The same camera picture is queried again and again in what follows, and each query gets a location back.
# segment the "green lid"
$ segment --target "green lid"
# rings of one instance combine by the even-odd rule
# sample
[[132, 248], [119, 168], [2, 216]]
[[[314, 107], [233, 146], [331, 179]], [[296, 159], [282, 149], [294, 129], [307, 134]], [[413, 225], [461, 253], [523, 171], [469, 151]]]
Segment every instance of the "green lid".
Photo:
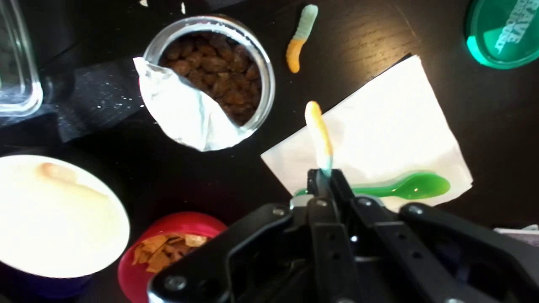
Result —
[[539, 0], [476, 0], [467, 46], [494, 68], [516, 68], [539, 57]]

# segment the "white napkin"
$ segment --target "white napkin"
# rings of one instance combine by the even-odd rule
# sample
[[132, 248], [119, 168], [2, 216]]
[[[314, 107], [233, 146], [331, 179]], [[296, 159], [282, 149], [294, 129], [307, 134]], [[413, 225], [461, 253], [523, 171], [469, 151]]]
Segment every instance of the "white napkin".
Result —
[[[324, 119], [336, 149], [334, 168], [341, 168], [351, 184], [388, 183], [430, 169], [452, 183], [444, 195], [417, 200], [430, 205], [472, 188], [471, 169], [417, 55], [353, 92]], [[307, 169], [317, 164], [307, 127], [262, 158], [292, 195], [307, 186]], [[408, 200], [385, 196], [383, 201], [398, 210]]]
[[255, 129], [238, 127], [218, 100], [183, 82], [173, 68], [151, 63], [144, 57], [134, 60], [142, 99], [174, 141], [210, 151], [235, 146], [253, 134]]

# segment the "brown food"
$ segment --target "brown food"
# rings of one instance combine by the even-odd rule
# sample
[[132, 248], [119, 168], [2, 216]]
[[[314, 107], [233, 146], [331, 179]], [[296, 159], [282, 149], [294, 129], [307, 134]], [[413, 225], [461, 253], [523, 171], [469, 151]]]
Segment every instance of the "brown food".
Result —
[[237, 124], [250, 120], [258, 107], [260, 70], [243, 45], [223, 35], [183, 36], [166, 50], [162, 65], [208, 92]]
[[134, 265], [146, 264], [149, 272], [161, 272], [206, 242], [208, 237], [196, 233], [159, 233], [135, 247]]

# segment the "glass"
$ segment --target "glass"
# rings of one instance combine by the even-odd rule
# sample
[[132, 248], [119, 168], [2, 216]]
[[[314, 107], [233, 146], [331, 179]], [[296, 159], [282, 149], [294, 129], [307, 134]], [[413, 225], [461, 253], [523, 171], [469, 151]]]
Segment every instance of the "glass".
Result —
[[45, 90], [18, 0], [0, 0], [0, 115], [29, 115]]

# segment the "red plate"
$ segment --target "red plate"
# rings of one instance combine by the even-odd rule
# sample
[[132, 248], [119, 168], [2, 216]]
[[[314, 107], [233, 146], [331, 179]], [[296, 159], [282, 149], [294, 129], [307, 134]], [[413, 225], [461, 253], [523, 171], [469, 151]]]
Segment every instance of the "red plate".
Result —
[[142, 264], [134, 265], [134, 250], [141, 240], [164, 232], [198, 233], [213, 238], [225, 228], [221, 220], [201, 211], [178, 211], [152, 223], [120, 259], [119, 280], [125, 296], [132, 303], [149, 303], [149, 282], [156, 274], [147, 272]]

